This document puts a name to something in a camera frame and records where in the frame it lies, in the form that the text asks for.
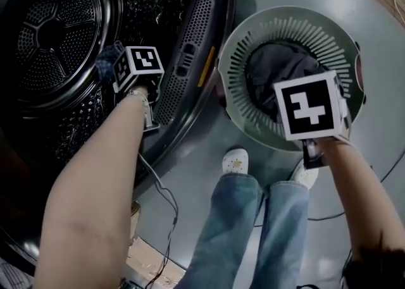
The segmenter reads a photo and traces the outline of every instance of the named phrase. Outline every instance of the person's left arm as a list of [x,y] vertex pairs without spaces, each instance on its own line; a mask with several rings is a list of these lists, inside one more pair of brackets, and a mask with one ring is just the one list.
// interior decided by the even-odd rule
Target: person's left arm
[[127,96],[58,176],[46,204],[35,289],[118,288],[143,129],[142,97]]

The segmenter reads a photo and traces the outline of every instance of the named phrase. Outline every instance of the laundry basket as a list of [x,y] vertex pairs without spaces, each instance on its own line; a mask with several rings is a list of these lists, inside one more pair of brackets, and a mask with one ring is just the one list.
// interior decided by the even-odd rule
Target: laundry basket
[[263,44],[294,45],[329,70],[336,70],[354,121],[365,93],[359,66],[359,49],[340,26],[310,9],[283,6],[266,9],[242,22],[225,44],[219,71],[230,119],[255,141],[282,151],[300,151],[300,142],[286,141],[281,123],[274,122],[252,102],[245,67],[250,55]]

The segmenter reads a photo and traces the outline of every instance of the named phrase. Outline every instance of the foot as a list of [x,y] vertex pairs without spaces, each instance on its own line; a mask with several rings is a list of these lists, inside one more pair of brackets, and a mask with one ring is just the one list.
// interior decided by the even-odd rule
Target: foot
[[244,149],[235,149],[228,151],[222,159],[222,172],[247,174],[249,167],[249,156]]
[[319,169],[305,170],[304,160],[298,162],[296,168],[293,170],[290,180],[304,185],[308,190],[312,188],[316,179],[318,178]]

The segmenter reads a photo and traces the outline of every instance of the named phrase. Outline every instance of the washing machine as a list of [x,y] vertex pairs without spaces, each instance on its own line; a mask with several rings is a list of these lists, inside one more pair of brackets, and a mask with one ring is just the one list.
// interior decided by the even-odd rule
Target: washing machine
[[[142,152],[157,164],[211,93],[235,0],[0,0],[0,256],[34,274],[47,195],[114,107],[97,55],[120,40],[155,46],[165,75],[159,130]],[[135,183],[142,182],[142,171]]]

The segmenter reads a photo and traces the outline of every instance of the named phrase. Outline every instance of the blue cloth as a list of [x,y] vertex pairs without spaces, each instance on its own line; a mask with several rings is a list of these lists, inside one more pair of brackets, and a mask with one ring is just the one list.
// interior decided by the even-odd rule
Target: blue cloth
[[100,54],[98,54],[95,66],[99,75],[99,79],[102,85],[107,86],[111,83],[114,77],[114,64],[118,58],[120,58],[125,48],[118,40],[114,44],[105,47]]
[[232,289],[260,207],[265,205],[251,289],[293,289],[299,276],[308,215],[308,189],[281,181],[264,193],[256,179],[221,177],[186,274],[176,289]]

